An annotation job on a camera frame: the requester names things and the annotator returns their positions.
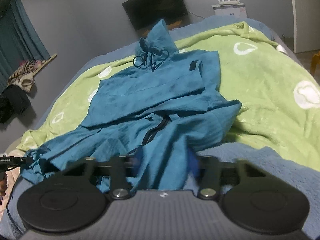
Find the wooden chair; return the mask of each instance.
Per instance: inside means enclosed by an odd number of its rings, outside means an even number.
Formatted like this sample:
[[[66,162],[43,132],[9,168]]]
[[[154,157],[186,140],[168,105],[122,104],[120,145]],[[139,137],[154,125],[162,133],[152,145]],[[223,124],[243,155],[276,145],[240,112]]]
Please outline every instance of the wooden chair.
[[[311,60],[310,74],[314,77],[316,73],[316,67],[320,64],[320,51],[318,54],[314,54]]]

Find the metal screw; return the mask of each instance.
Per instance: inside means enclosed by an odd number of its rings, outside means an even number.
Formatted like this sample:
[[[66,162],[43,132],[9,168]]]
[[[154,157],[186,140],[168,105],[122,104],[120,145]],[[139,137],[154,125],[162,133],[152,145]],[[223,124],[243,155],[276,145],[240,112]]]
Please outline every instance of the metal screw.
[[[128,195],[128,191],[124,188],[117,188],[115,189],[112,194],[115,196],[115,197],[125,197]]]
[[[204,188],[200,191],[200,194],[204,197],[213,197],[216,193],[212,188]]]

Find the television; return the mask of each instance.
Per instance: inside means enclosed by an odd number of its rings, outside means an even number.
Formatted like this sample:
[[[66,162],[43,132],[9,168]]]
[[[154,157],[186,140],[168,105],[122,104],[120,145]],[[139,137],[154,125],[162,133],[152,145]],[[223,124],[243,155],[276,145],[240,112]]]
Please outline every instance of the television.
[[[183,0],[129,0],[122,6],[136,31],[154,25],[161,19],[170,25],[188,15]]]

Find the white door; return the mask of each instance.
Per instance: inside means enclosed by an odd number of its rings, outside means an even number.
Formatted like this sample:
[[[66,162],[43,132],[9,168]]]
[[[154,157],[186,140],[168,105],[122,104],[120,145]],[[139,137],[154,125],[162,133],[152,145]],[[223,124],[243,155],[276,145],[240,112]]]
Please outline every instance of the white door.
[[[320,50],[320,0],[292,0],[294,52]]]

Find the cable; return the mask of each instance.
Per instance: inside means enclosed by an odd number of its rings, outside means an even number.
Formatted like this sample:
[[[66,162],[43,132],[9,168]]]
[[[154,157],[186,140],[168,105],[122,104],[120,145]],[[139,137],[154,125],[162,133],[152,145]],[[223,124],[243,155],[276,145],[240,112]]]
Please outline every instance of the cable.
[[[17,185],[19,178],[21,178],[21,176],[19,176],[19,177],[17,178],[17,181],[15,182],[15,184],[13,184],[12,190],[11,190],[10,195],[9,195],[9,199],[8,199],[8,203],[7,203],[6,210],[7,210],[7,214],[8,214],[8,217],[9,217],[11,223],[12,223],[12,224],[17,228],[17,230],[19,230],[20,233],[23,235],[22,230],[20,230],[19,226],[18,226],[17,223],[14,221],[14,219],[12,218],[12,216],[11,216],[11,214],[10,214],[10,212],[9,212],[9,203],[10,203],[10,200],[12,199],[13,190],[14,190],[15,186]]]
[[[149,49],[148,52],[151,53],[151,58],[150,58],[150,62],[149,62],[149,64],[148,64],[148,66],[147,66],[147,60],[148,60],[148,53],[147,53],[147,52],[144,52],[144,53],[143,53],[143,56],[141,56],[141,55],[135,56],[135,57],[133,58],[133,61],[132,61],[133,65],[134,65],[135,67],[141,68],[141,69],[143,69],[143,70],[148,70],[148,67],[150,67],[150,68],[152,69],[152,72],[154,72],[154,71],[169,57],[169,51],[166,50],[166,49],[157,50],[157,49],[151,48],[151,49]],[[153,63],[152,63],[152,58],[153,58],[154,54],[156,54],[156,55],[158,55],[158,56],[161,56],[164,52],[166,52],[168,55],[166,55],[165,58],[164,58],[158,65],[156,64],[156,62],[153,62]],[[142,63],[141,63],[140,65],[136,65],[136,64],[135,64],[135,61],[136,61],[136,59],[137,59],[138,57],[141,58],[141,60],[142,60]]]
[[[201,16],[201,15],[197,15],[197,14],[195,14],[195,13],[193,13],[193,12],[190,12],[190,11],[188,11],[189,13],[191,13],[191,14],[193,14],[194,16],[196,16],[196,17],[199,17],[199,18],[202,18],[202,19],[205,19],[203,16]]]

